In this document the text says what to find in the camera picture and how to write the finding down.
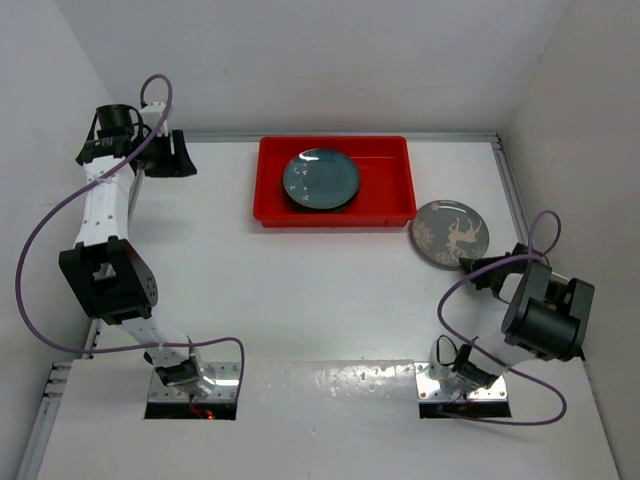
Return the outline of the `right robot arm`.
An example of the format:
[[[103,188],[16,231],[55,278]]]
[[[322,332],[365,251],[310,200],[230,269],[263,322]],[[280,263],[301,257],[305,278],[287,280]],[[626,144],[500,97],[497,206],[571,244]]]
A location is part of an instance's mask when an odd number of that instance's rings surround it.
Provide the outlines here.
[[[543,255],[518,243],[503,256],[462,258],[462,271],[478,290],[501,293],[510,275],[521,276],[500,330],[477,337],[458,350],[451,375],[466,395],[490,388],[510,368],[534,359],[567,362],[585,339],[595,286],[567,279],[546,265]]]

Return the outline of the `teal glazed plate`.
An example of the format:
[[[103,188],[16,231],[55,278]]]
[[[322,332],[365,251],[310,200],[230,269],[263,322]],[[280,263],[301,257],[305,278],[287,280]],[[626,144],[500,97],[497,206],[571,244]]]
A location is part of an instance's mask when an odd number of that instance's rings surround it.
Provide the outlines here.
[[[296,207],[316,212],[337,211],[358,195],[361,174],[355,161],[346,154],[314,148],[300,152],[287,163],[282,187]]]
[[[350,207],[350,205],[357,198],[357,194],[354,194],[347,202],[338,205],[333,208],[312,208],[303,204],[296,202],[293,198],[288,195],[284,195],[286,204],[295,212],[304,213],[304,214],[331,214],[331,213],[339,213]]]

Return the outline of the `grey deer pattern plate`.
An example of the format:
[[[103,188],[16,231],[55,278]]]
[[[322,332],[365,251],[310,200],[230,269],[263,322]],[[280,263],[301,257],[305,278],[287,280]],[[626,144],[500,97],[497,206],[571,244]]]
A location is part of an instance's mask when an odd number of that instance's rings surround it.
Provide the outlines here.
[[[409,232],[418,252],[444,269],[459,268],[460,259],[483,258],[490,244],[481,215],[454,200],[435,200],[420,207]]]

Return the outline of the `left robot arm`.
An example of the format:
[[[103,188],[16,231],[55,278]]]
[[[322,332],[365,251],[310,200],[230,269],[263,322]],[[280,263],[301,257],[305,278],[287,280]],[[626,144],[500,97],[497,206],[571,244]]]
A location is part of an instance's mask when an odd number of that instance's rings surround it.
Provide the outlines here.
[[[161,320],[159,290],[150,267],[129,240],[129,223],[144,177],[182,178],[197,170],[184,135],[168,128],[163,101],[134,108],[97,108],[77,157],[91,189],[74,246],[59,266],[85,313],[129,334],[160,382],[193,397],[214,387],[188,336]]]

